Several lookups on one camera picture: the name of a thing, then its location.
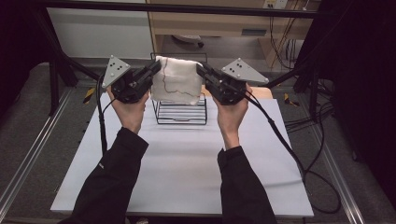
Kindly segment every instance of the person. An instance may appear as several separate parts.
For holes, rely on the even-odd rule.
[[[114,95],[107,90],[111,100]],[[87,177],[73,213],[60,224],[123,223],[126,209],[139,175],[141,160],[149,144],[138,133],[141,128],[147,92],[135,104],[114,101],[121,128],[111,149]],[[248,100],[218,107],[218,125],[224,146],[218,155],[221,173],[222,223],[276,223],[262,183],[255,175],[239,144],[239,126],[248,110]]]

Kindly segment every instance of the fingers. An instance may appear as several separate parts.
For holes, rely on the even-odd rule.
[[[114,100],[114,94],[111,92],[111,86],[106,88],[107,94],[110,97],[110,100]]]
[[[216,97],[212,97],[213,101],[215,102],[216,106],[219,107],[220,106],[220,102],[216,99]]]
[[[142,96],[140,99],[142,102],[146,102],[149,98],[149,91],[146,91],[146,93]]]
[[[248,85],[248,83],[247,83],[247,91],[250,93],[253,93],[253,89],[251,89],[251,87]]]

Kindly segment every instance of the wrist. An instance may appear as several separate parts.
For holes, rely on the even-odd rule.
[[[240,146],[238,133],[223,133],[222,136],[226,150]]]
[[[139,134],[139,131],[140,131],[140,126],[137,127],[135,125],[122,125],[122,127],[128,129],[129,131],[131,131],[135,134]]]

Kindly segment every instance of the white cloth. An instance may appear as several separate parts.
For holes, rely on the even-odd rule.
[[[151,99],[177,104],[196,105],[203,79],[196,72],[198,62],[157,56],[161,70],[154,75]]]

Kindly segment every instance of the black sleeve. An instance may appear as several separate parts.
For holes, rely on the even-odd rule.
[[[148,146],[137,134],[121,128],[112,148],[85,180],[71,217],[60,223],[123,223]]]
[[[276,218],[260,179],[241,147],[218,155],[221,172],[221,206],[224,224],[268,224]]]

